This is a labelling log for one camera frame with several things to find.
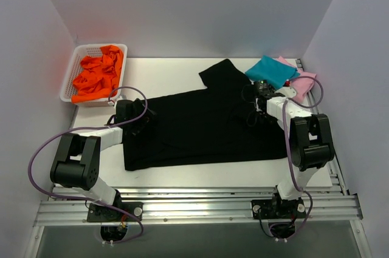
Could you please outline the orange crumpled t-shirt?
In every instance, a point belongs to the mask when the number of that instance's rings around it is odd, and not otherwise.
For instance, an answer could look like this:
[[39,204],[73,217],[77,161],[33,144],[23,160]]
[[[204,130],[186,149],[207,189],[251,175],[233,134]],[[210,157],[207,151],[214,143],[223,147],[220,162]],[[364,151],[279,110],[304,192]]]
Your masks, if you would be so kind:
[[82,71],[72,84],[77,93],[72,96],[73,103],[100,100],[109,97],[119,87],[124,54],[113,45],[100,48],[101,56],[85,56],[80,65]]

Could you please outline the folded pink t-shirt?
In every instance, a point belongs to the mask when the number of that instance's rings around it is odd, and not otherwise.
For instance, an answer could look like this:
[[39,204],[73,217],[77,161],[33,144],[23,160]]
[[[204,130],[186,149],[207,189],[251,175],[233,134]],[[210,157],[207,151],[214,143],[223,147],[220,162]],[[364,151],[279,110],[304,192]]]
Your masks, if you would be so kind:
[[302,103],[305,96],[313,88],[315,81],[312,78],[316,78],[316,73],[304,72],[302,69],[297,69],[299,73],[299,79],[293,79],[291,86],[296,90],[297,94],[294,96],[294,100]]

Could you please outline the black t-shirt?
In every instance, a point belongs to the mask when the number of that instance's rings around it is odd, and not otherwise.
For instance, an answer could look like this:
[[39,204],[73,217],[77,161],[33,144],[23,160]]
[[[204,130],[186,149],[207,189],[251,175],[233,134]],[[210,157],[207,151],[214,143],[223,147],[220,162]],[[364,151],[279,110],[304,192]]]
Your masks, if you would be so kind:
[[147,100],[156,117],[124,139],[127,171],[286,157],[284,131],[254,117],[251,82],[231,60],[199,77],[205,89]]

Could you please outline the aluminium rail frame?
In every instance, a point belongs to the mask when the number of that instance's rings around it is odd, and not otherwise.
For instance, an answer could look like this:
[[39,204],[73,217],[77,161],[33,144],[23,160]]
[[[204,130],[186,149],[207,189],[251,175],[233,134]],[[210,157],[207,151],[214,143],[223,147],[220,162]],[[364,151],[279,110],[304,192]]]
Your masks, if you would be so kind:
[[81,195],[62,186],[42,202],[27,257],[142,256],[162,250],[190,250],[201,256],[255,251],[264,257],[370,257],[359,199],[346,191],[337,160],[315,172],[303,197],[308,219],[289,242],[271,242],[259,233],[252,200],[267,200],[275,185],[290,178],[287,159],[151,168],[127,172],[120,145],[100,157],[100,177],[127,202],[143,203],[145,238],[109,246],[98,237],[99,223],[89,223]]

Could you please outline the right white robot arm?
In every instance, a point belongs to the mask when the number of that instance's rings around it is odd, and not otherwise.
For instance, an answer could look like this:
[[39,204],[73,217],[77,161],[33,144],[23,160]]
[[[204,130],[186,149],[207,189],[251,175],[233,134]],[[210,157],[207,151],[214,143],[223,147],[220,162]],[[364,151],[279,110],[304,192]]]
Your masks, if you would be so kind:
[[312,176],[335,156],[329,119],[308,111],[317,104],[303,105],[266,80],[244,86],[241,98],[254,105],[249,116],[255,122],[278,123],[283,129],[289,175],[275,187],[269,204],[273,215],[284,217],[291,201],[301,197]]

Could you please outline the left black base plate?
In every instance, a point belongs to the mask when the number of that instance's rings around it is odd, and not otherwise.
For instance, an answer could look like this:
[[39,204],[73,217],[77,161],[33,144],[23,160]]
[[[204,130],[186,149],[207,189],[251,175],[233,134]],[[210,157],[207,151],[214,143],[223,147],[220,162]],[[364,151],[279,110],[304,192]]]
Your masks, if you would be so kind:
[[142,214],[142,202],[124,202],[119,211],[117,209],[91,203],[89,205],[86,221],[91,223],[135,222],[136,219],[142,220]]

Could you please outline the folded teal t-shirt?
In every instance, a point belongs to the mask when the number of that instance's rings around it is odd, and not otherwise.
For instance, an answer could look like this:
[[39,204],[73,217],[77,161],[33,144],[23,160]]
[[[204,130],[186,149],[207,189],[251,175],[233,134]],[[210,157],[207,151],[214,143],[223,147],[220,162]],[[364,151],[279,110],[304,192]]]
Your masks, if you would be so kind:
[[245,74],[251,81],[266,80],[276,89],[282,88],[287,80],[300,76],[296,67],[283,64],[268,56],[263,56]]

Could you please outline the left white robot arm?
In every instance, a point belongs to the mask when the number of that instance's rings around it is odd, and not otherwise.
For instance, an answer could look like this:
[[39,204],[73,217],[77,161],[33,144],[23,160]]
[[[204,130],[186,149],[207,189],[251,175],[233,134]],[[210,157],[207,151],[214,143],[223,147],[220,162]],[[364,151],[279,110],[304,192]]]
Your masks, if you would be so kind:
[[100,154],[138,135],[155,116],[147,100],[119,100],[115,114],[101,129],[66,132],[52,163],[51,181],[74,188],[92,203],[101,205],[101,215],[107,220],[118,220],[123,212],[122,198],[99,177]]

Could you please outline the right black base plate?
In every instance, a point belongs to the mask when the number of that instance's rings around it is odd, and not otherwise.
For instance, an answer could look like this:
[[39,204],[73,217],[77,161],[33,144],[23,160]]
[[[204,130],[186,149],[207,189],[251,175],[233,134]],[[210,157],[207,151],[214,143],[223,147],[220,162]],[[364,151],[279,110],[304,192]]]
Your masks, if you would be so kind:
[[252,215],[254,219],[302,219],[306,217],[306,210],[302,199],[281,200],[263,199],[252,200]]

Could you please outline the white plastic laundry basket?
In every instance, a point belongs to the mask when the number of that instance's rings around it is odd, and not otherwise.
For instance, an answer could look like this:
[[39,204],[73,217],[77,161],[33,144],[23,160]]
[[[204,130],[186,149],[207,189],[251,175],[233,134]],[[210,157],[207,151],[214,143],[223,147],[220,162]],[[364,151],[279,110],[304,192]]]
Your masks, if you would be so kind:
[[60,98],[77,106],[107,106],[123,84],[127,56],[124,44],[86,44],[75,48]]

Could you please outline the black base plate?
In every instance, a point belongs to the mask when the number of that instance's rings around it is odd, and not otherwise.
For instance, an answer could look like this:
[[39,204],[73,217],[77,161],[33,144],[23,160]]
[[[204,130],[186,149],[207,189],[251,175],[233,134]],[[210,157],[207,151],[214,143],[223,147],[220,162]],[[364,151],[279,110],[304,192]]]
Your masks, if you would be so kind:
[[86,221],[91,223],[135,222],[136,219],[142,220],[142,214],[142,202],[124,202],[119,211],[117,209],[91,203],[89,205]]
[[302,219],[306,217],[306,210],[302,199],[281,200],[263,199],[252,200],[252,215],[254,219]]

